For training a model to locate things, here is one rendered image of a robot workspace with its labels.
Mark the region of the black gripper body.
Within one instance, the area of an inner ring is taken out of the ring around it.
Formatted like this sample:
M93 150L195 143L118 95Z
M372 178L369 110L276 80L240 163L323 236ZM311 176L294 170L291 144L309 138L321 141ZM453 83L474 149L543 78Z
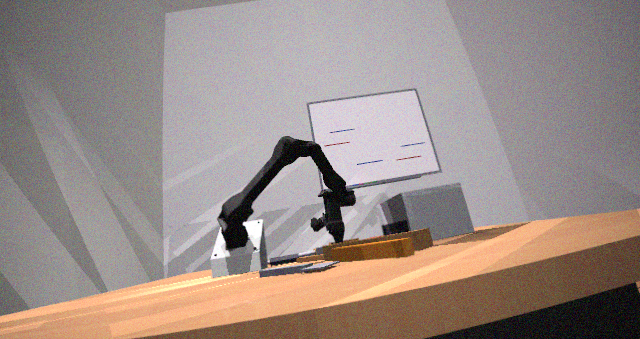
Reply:
M345 230L342 220L340 206L329 207L325 209L327 218L326 230L329 232Z

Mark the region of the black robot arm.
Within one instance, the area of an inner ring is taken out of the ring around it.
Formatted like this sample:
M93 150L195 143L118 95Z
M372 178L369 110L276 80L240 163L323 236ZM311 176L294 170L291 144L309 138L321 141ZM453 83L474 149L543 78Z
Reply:
M299 157L308 156L311 156L321 171L325 186L332 190L321 190L318 195L323 197L325 209L355 205L355 191L346 189L345 180L334 171L319 144L283 136L276 144L272 157L242 192L232 196L223 204L217 220L221 226L220 232L225 242L225 250L246 246L249 234L243 223L247 222L254 212L251 209L254 200L283 167L293 163Z

